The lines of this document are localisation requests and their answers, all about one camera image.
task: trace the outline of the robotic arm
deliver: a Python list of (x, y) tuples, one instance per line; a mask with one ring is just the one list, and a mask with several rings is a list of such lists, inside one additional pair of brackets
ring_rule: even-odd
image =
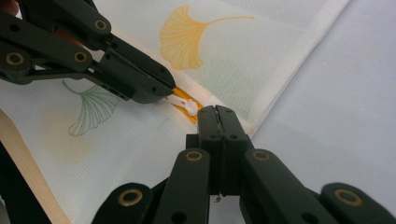
[[(19, 0), (23, 21), (0, 12), (0, 78), (15, 84), (34, 80), (87, 78), (124, 100), (156, 102), (173, 93), (170, 72), (111, 34), (110, 22), (90, 0)], [(60, 29), (91, 50), (58, 36)]]

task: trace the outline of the white fabric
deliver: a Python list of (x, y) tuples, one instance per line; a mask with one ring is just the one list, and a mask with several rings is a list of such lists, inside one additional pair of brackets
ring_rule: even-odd
[[(168, 67), (177, 85), (203, 105), (234, 109), (253, 135), (294, 72), (344, 8), (347, 0), (95, 1), (121, 38)], [(176, 70), (161, 55), (160, 33), (180, 6), (199, 22), (203, 64)], [(91, 83), (67, 79), (73, 91)], [(0, 82), (0, 108), (16, 123), (60, 206), (73, 223), (89, 223), (117, 186), (153, 187), (166, 178), (185, 134), (195, 126), (173, 106), (120, 101), (111, 117), (83, 135), (69, 127), (81, 97), (61, 80), (16, 86)]]
[(253, 137), (306, 187), (344, 182), (394, 216), (395, 11), (395, 1), (351, 1)]

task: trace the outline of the ginkgo leaf print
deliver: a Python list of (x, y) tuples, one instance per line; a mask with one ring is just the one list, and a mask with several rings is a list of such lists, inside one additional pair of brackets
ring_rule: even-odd
[(74, 136), (83, 135), (109, 119), (120, 101), (119, 97), (96, 85), (86, 91), (77, 92), (68, 87), (64, 80), (62, 83), (81, 98), (78, 119), (69, 127), (69, 133)]
[(177, 70), (200, 67), (199, 43), (207, 26), (230, 19), (253, 19), (253, 17), (228, 17), (210, 22), (198, 22), (188, 14), (189, 6), (176, 8), (165, 22), (160, 39), (161, 55)]

